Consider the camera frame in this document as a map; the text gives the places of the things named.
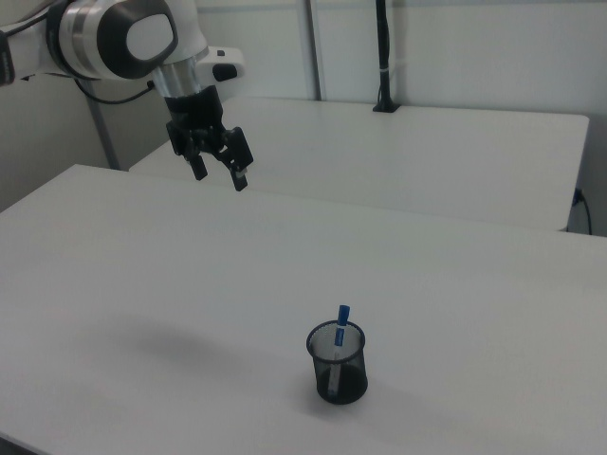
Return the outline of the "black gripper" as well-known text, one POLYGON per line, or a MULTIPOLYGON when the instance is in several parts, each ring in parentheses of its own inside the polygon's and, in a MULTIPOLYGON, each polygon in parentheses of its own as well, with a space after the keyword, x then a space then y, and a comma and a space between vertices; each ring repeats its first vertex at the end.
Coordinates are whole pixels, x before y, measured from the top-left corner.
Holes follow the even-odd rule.
POLYGON ((173 151, 189 164, 194 178, 200 181, 208 175, 199 148, 215 153, 215 158, 229 170, 234 189, 242 191, 248 185, 246 173, 253 156, 243 130, 224 127, 217 88, 211 85, 199 93, 164 101, 171 116, 166 129, 173 151))

